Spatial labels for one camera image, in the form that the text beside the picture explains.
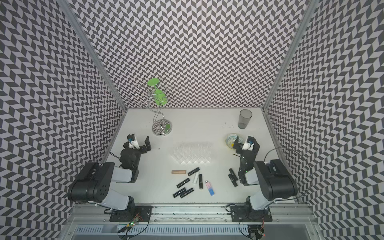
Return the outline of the black square lipstick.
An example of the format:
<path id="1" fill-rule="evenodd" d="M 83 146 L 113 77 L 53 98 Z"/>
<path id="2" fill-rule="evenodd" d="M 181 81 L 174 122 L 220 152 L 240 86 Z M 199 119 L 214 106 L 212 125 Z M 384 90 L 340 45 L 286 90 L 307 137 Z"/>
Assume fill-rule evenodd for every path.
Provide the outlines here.
<path id="1" fill-rule="evenodd" d="M 231 180 L 231 183 L 233 184 L 233 186 L 237 187 L 238 184 L 237 184 L 237 181 L 235 180 L 235 178 L 233 177 L 233 175 L 232 174 L 228 174 L 228 177 Z"/>
<path id="2" fill-rule="evenodd" d="M 238 179 L 238 177 L 236 176 L 236 174 L 235 174 L 235 172 L 233 171 L 233 169 L 229 169 L 229 171 L 230 171 L 230 173 L 231 173 L 231 175 L 232 175 L 232 178 L 235 180 L 235 182 L 238 181 L 239 179 Z"/>

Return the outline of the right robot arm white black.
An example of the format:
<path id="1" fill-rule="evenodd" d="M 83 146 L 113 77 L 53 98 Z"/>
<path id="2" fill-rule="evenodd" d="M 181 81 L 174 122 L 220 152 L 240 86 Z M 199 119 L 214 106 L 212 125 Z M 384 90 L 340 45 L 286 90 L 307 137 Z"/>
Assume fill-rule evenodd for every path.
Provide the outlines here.
<path id="1" fill-rule="evenodd" d="M 236 137 L 233 149 L 240 156 L 238 179 L 244 186 L 259 186 L 259 191 L 247 197 L 245 209 L 250 214 L 267 209 L 276 201 L 287 200 L 298 194 L 292 175 L 279 159 L 269 162 L 257 161 L 260 145 L 253 136 L 244 143 Z"/>

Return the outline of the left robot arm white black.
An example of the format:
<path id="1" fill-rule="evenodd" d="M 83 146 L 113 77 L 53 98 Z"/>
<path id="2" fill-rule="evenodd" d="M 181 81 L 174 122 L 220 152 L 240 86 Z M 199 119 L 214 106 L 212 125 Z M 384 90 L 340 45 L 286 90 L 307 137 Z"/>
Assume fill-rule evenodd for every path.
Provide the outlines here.
<path id="1" fill-rule="evenodd" d="M 111 183 L 133 184 L 139 175 L 141 156 L 152 150 L 150 137 L 139 145 L 136 135 L 127 136 L 118 157 L 120 165 L 113 162 L 86 163 L 70 185 L 67 197 L 74 203 L 93 203 L 115 211 L 135 211 L 134 198 L 118 193 Z"/>

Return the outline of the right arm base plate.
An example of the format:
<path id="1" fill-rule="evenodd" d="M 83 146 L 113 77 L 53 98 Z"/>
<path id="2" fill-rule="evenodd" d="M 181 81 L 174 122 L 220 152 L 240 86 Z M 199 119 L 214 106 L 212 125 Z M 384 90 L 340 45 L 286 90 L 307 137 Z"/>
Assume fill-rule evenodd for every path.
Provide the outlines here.
<path id="1" fill-rule="evenodd" d="M 270 209 L 253 210 L 251 207 L 230 205 L 226 207 L 230 213 L 232 222 L 272 222 L 272 213 Z"/>

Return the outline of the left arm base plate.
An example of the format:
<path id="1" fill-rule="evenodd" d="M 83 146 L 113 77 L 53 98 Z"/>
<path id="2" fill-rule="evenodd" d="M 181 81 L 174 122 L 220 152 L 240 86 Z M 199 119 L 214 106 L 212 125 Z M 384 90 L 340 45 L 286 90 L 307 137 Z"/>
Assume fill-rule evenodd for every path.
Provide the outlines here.
<path id="1" fill-rule="evenodd" d="M 132 222 L 135 216 L 139 218 L 139 222 L 148 222 L 152 215 L 152 206 L 136 206 L 134 210 L 112 211 L 110 222 L 128 223 Z"/>

